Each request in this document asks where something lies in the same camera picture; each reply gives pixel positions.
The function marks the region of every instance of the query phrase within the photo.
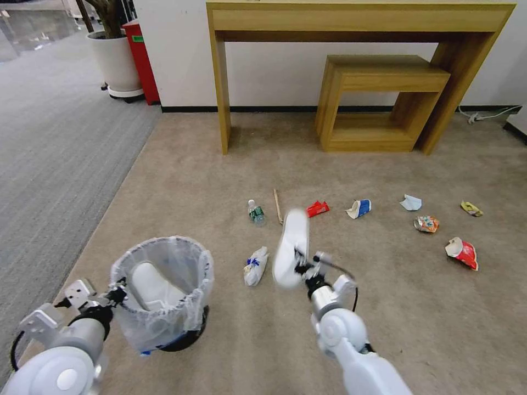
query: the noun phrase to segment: wooden stick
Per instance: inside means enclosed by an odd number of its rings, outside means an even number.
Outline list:
[[[284,220],[282,219],[282,213],[280,213],[280,205],[278,204],[278,192],[276,189],[273,189],[274,192],[274,203],[276,204],[276,214],[278,215],[278,222],[280,224],[284,223]]]

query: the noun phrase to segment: potted plant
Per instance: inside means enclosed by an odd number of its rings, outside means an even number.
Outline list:
[[[86,0],[99,15],[104,30],[88,39],[112,97],[132,98],[143,94],[128,39],[121,29],[119,0]]]

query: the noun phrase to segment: wooden console table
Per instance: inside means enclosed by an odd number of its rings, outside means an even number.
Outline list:
[[[451,77],[416,145],[429,155],[515,7],[486,0],[206,3],[223,154],[231,132],[226,42],[438,43],[431,63]]]

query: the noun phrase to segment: plastic trash bag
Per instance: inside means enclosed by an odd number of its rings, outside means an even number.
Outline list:
[[[243,279],[245,285],[256,286],[262,279],[265,265],[267,264],[267,247],[262,247],[253,252],[251,257],[247,260],[247,265],[243,268]]]
[[[112,265],[111,281],[127,277],[145,261],[186,296],[176,306],[148,311],[132,289],[126,290],[128,299],[117,306],[115,317],[128,343],[140,352],[164,347],[187,331],[200,330],[214,282],[210,252],[197,241],[181,236],[150,239],[131,248]]]

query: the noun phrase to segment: green label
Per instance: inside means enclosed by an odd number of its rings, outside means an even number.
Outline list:
[[[250,214],[251,220],[254,222],[254,219],[259,215],[264,215],[264,211],[262,210],[260,206],[255,207],[254,210],[251,211],[251,214]]]

